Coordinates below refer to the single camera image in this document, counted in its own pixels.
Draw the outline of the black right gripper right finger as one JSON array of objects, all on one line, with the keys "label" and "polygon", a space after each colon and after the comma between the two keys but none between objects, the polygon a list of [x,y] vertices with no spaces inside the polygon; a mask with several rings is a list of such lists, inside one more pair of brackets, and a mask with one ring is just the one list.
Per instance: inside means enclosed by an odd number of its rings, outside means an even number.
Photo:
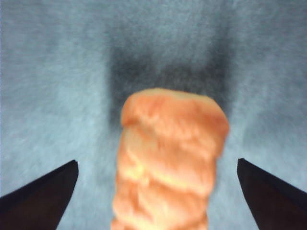
[{"label": "black right gripper right finger", "polygon": [[305,230],[307,194],[241,158],[237,175],[245,201],[260,230]]}]

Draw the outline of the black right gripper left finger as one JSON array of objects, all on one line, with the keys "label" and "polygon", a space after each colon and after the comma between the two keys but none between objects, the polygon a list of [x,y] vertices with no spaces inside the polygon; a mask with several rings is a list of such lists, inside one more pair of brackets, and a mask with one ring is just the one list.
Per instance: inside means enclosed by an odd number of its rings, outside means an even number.
[{"label": "black right gripper left finger", "polygon": [[55,230],[70,202],[79,174],[72,160],[0,198],[2,230]]}]

